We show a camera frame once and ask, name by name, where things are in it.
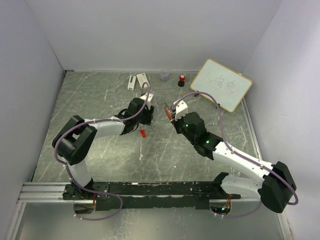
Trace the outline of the red handled metal key holder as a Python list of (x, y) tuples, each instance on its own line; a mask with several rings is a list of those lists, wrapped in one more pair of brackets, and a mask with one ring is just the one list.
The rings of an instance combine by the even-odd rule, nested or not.
[(169, 121), (172, 123), (175, 120), (176, 112), (172, 106), (169, 106), (166, 102), (163, 104), (163, 109), (165, 114), (167, 115)]

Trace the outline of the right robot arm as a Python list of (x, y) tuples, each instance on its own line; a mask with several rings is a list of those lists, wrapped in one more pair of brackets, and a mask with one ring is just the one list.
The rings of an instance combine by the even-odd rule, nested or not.
[(228, 194), (249, 194), (259, 198), (265, 207), (279, 214), (290, 205), (297, 186), (285, 163), (278, 161), (272, 164), (251, 158), (221, 137), (209, 132), (203, 119), (196, 112), (172, 119), (170, 122), (178, 134), (186, 137), (199, 155), (228, 164), (248, 177), (224, 177), (212, 186), (212, 193), (216, 198), (223, 199)]

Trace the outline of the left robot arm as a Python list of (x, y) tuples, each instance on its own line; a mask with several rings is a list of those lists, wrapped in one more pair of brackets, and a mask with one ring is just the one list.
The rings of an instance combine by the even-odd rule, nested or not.
[(127, 108), (117, 115), (100, 120), (85, 120), (73, 116), (52, 142), (54, 154), (64, 164), (75, 193), (81, 199), (89, 199), (94, 192), (94, 181), (89, 174), (86, 157), (94, 140), (106, 136), (121, 136), (135, 131), (139, 125), (150, 125), (154, 95), (144, 94), (130, 101)]

